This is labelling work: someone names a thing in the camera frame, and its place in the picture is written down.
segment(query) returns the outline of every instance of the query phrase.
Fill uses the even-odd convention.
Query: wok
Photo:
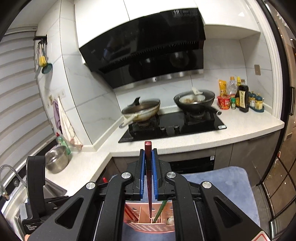
[[[125,120],[119,128],[125,127],[131,122],[142,122],[155,116],[160,108],[160,99],[148,99],[139,102],[140,97],[122,110]]]
[[[220,115],[222,113],[221,111],[211,107],[215,99],[215,93],[209,90],[200,90],[200,91],[205,96],[205,99],[203,101],[193,101],[191,103],[181,102],[180,99],[182,97],[194,95],[193,91],[187,91],[187,92],[182,92],[180,94],[177,94],[174,97],[174,102],[177,104],[177,106],[180,109],[189,113],[198,114],[207,110],[210,112],[214,112],[217,115]]]

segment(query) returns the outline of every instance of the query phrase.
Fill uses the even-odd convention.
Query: oil bottle
[[[242,112],[249,111],[249,88],[245,81],[242,79],[242,83],[239,86],[239,110]]]
[[[235,94],[235,105],[239,108],[239,86],[241,85],[240,77],[237,77],[237,93]]]

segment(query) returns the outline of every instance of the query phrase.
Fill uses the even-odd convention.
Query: white cabinet
[[[195,0],[206,38],[242,39],[260,32],[245,0]]]
[[[194,0],[124,0],[130,20],[182,8],[195,8]]]
[[[75,4],[78,45],[129,21],[123,0],[80,0]]]

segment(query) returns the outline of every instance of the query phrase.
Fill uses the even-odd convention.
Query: white countertop
[[[267,111],[257,113],[250,109],[243,113],[238,109],[222,110],[219,118],[227,129],[153,139],[152,148],[157,148],[158,154],[200,150],[248,140],[284,127],[283,121]],[[87,182],[96,181],[113,156],[138,156],[140,149],[144,149],[144,141],[118,143],[127,129],[117,128],[96,152],[73,152],[71,161],[63,171],[52,174],[46,170],[46,178],[65,188],[67,195],[71,196]]]

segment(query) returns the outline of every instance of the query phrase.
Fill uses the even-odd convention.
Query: sink
[[[11,201],[5,208],[2,210],[4,217],[7,222],[10,224],[14,232],[19,236],[20,239],[24,240],[25,231],[21,224],[20,219],[20,204],[27,201],[27,189],[20,185],[20,188],[12,194]],[[43,186],[44,198],[60,197],[66,194],[67,190],[53,183],[52,181],[45,179],[45,186]]]

